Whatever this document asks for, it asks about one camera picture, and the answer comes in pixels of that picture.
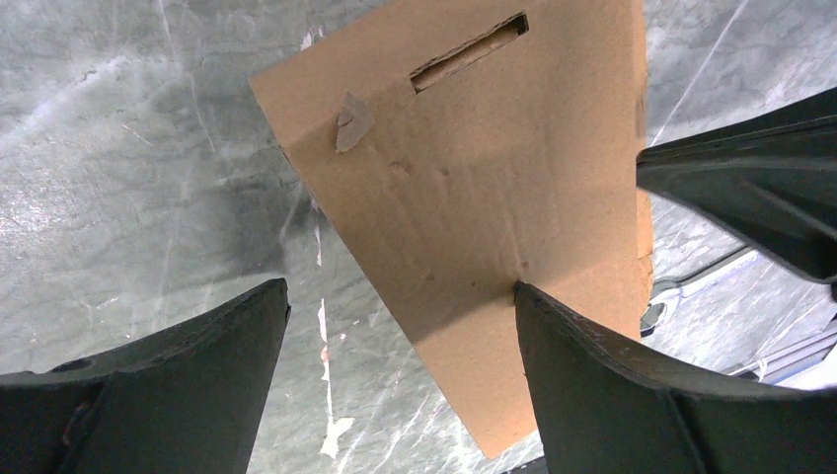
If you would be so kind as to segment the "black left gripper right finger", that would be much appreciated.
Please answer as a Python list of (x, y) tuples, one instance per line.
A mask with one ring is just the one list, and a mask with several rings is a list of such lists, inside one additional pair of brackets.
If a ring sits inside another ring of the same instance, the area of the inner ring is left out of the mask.
[(551, 473), (832, 473), (836, 392), (724, 375), (514, 287), (515, 321)]

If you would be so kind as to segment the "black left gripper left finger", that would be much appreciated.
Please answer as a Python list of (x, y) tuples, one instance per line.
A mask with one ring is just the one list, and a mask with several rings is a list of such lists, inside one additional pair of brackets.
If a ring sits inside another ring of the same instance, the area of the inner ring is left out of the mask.
[(270, 279), (43, 373), (1, 378), (5, 473), (244, 473), (290, 316)]

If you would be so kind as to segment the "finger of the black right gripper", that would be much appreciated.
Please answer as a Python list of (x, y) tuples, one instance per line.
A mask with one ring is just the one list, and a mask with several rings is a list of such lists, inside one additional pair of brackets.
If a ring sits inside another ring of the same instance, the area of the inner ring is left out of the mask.
[(836, 91), (655, 145), (637, 184), (809, 281), (836, 282)]

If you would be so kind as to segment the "brown cardboard paper box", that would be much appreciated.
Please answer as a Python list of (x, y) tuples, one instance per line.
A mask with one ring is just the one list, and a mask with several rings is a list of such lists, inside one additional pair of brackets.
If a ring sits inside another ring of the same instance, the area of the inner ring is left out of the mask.
[(390, 1), (250, 81), (489, 458), (536, 428), (516, 282), (639, 333), (645, 34), (639, 1)]

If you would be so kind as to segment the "silver combination wrench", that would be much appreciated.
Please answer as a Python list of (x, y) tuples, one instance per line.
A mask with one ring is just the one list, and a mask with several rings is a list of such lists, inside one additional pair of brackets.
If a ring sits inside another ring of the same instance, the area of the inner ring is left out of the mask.
[(748, 267), (758, 257), (755, 249), (743, 246), (686, 276), (657, 280), (641, 318), (641, 337), (650, 336), (684, 301)]

